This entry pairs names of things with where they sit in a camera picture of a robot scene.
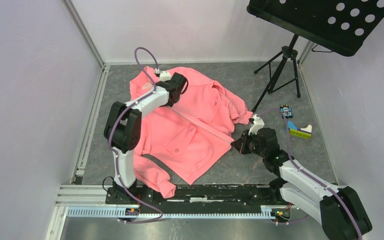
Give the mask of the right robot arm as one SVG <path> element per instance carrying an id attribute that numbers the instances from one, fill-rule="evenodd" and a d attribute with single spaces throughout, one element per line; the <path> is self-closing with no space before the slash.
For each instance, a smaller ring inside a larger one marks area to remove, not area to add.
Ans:
<path id="1" fill-rule="evenodd" d="M 358 193 L 350 186 L 335 185 L 315 175 L 280 148 L 276 131 L 245 130 L 231 146 L 240 154 L 259 156 L 266 169 L 276 175 L 270 183 L 269 199 L 291 203 L 317 221 L 330 240 L 360 240 L 373 230 Z"/>

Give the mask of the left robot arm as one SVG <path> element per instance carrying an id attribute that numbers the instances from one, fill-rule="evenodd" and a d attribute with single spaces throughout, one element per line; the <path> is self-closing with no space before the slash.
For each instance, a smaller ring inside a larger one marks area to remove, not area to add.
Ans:
<path id="1" fill-rule="evenodd" d="M 125 204 L 133 203 L 137 190 L 132 187 L 137 181 L 134 173 L 134 149 L 141 138 L 142 120 L 159 107 L 173 107 L 186 92 L 189 81 L 175 72 L 162 72 L 158 81 L 143 95 L 131 101 L 114 102 L 103 135 L 113 154 L 116 183 L 121 186 L 118 197 Z"/>

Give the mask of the pink zip-up jacket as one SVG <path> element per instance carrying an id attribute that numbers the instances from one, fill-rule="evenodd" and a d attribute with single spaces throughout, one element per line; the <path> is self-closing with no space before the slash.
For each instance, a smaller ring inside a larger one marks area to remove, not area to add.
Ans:
<path id="1" fill-rule="evenodd" d="M 176 186 L 153 156 L 187 184 L 194 183 L 231 149 L 236 124 L 248 124 L 253 113 L 245 101 L 218 81 L 189 67 L 175 67 L 188 86 L 173 106 L 156 108 L 142 119 L 134 149 L 134 173 L 167 199 Z"/>

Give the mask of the white object behind arm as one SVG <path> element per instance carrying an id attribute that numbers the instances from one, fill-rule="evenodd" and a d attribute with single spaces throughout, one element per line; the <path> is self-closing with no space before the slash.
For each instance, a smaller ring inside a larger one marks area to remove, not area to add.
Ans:
<path id="1" fill-rule="evenodd" d="M 307 127 L 303 127 L 300 130 L 303 132 L 311 133 L 312 129 L 313 129 L 313 126 L 311 124 L 309 124 Z"/>

